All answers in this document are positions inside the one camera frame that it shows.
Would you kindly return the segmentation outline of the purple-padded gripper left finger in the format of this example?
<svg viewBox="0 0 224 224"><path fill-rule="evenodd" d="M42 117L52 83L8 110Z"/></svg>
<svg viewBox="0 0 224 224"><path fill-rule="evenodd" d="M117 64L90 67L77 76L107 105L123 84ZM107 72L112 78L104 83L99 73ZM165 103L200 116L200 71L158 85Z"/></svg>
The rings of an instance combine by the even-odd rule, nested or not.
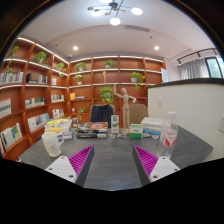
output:
<svg viewBox="0 0 224 224"><path fill-rule="evenodd" d="M93 156L94 146L90 145L69 157L60 156L46 168L46 171L84 186Z"/></svg>

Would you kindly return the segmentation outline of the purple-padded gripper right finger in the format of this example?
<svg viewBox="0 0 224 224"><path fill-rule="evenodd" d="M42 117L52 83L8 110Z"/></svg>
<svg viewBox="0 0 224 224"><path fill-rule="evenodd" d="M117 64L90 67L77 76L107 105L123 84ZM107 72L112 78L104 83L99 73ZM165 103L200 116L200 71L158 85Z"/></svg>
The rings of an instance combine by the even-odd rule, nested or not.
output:
<svg viewBox="0 0 224 224"><path fill-rule="evenodd" d="M143 186L180 170L167 157L157 157L137 145L133 146L132 155Z"/></svg>

